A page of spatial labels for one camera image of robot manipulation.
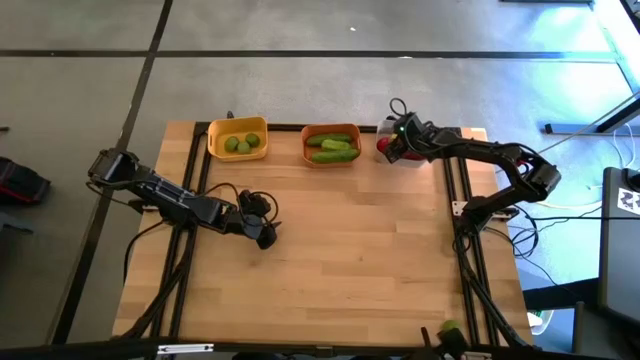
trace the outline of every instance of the concrete floor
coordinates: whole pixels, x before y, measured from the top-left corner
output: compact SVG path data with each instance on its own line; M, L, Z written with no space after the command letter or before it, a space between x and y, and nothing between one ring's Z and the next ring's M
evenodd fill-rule
M0 50L146 50L162 3L2 1ZM161 49L609 51L609 46L598 17L584 5L181 0L175 1ZM12 127L0 137L0 154L53 182L41 206L0 209L37 228L30 236L2 233L0 347L47 339L96 201L83 185L86 170L98 150L115 143L142 62L0 58L0 124ZM227 110L262 114L274 123L376 124L388 114L388 100L399 96L423 120L484 127L493 140L539 149L557 140L540 134L541 124L590 122L630 94L619 67L606 61L157 59L129 148L153 164L167 121L213 120ZM628 138L620 143L629 146ZM572 140L546 155L563 174L549 199L561 204L598 200L585 185L600 183L605 167L619 165L607 138ZM536 215L560 213L527 208ZM70 341L109 337L124 249L138 224L134 212L111 206ZM598 229L597 222L557 225L543 233L532 260L558 282L593 277ZM548 283L528 263L518 267L524 288Z

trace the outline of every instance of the wooden table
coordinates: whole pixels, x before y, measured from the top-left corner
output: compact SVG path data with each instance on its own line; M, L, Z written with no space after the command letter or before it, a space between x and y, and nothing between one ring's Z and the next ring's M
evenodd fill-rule
M193 128L192 122L169 123L156 164L178 184ZM486 139L483 129L463 135ZM181 338L405 347L422 345L421 326L435 334L442 322L456 319L466 328L442 162L419 169L377 163L374 136L362 135L362 155L352 168L305 167L298 132L270 132L262 160L212 160L207 188L231 182L270 192L283 223L266 251L240 236L198 231ZM468 167L474 194L497 191L492 166L469 161ZM230 189L212 195L235 201ZM158 220L147 214L140 228ZM506 232L504 224L492 226ZM156 294L170 233L164 226L138 241L114 334L129 329ZM482 245L493 299L531 342L511 246L490 233L482 234ZM475 308L486 343L477 299ZM165 317L165 334L168 322Z

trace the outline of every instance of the green lime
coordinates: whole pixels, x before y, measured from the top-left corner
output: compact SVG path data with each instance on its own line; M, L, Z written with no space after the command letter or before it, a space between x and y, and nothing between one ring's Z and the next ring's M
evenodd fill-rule
M238 147L239 142L240 140L238 140L237 137L231 136L227 139L227 141L224 142L224 149L227 152L234 152L236 151L236 148Z
M440 329L442 331L444 331L444 332L447 332L449 330L453 330L453 329L456 329L456 328L459 328L459 327L460 327L460 324L458 324L457 321L455 321L455 320L447 320L442 324Z
M248 142L243 141L240 144L238 144L238 152L240 154L248 154L251 152L251 145L249 145Z
M258 145L260 145L260 138L254 133L248 133L244 141L248 142L251 147L258 147Z

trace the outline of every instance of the green cucumber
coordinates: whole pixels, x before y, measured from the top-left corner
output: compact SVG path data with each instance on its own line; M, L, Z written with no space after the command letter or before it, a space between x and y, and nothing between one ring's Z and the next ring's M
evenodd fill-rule
M322 142L331 139L335 141L344 141L351 142L351 136L347 134L320 134L315 135L307 139L307 145L309 146L320 146Z
M322 141L321 146L322 151L338 151L351 149L351 144L344 141L336 141L331 139L325 139L324 141Z
M311 161L316 164L331 164L336 162L349 162L360 155L360 150L320 151L311 155Z

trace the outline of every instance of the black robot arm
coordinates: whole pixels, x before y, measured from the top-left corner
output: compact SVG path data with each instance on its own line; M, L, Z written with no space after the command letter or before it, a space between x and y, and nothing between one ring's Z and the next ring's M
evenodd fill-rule
M174 224L198 225L221 234L245 235L261 249L276 241L275 227L262 221L271 210L260 195L248 190L238 195L239 204L215 197L197 195L173 184L153 169L141 165L135 154L116 149L102 150L89 169L90 184L99 188L128 190L140 197L130 204L142 211L157 207L163 219Z
M422 123L415 113L395 119L394 139L385 150L393 163L408 151L429 162L459 157L498 165L511 185L491 196L474 196L463 209L465 231L480 231L496 211L520 201L537 202L547 198L560 181L554 165L530 148L517 143L498 144L461 138L453 129ZM528 170L521 173L520 166Z

